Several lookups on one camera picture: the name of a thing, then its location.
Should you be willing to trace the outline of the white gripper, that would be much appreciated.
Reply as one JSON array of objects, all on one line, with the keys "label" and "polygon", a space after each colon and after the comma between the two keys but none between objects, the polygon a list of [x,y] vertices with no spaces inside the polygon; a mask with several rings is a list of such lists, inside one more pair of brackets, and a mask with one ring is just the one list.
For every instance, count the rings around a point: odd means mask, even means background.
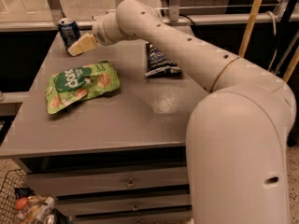
[{"label": "white gripper", "polygon": [[116,44],[125,38],[125,34],[119,28],[115,13],[108,13],[105,16],[99,17],[93,24],[93,35],[84,34],[78,41],[73,43],[67,50],[71,56],[77,56],[86,51],[95,49],[97,41],[109,46]]}]

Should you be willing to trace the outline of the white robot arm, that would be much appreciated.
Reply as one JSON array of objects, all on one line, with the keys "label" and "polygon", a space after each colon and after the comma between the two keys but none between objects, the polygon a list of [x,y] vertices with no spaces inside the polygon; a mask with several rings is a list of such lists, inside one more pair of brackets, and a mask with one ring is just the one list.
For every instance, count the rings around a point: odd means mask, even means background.
[{"label": "white robot arm", "polygon": [[124,39],[150,42],[208,91],[186,132],[194,224],[291,224],[285,148],[296,102],[287,83],[136,0],[98,19],[69,52]]}]

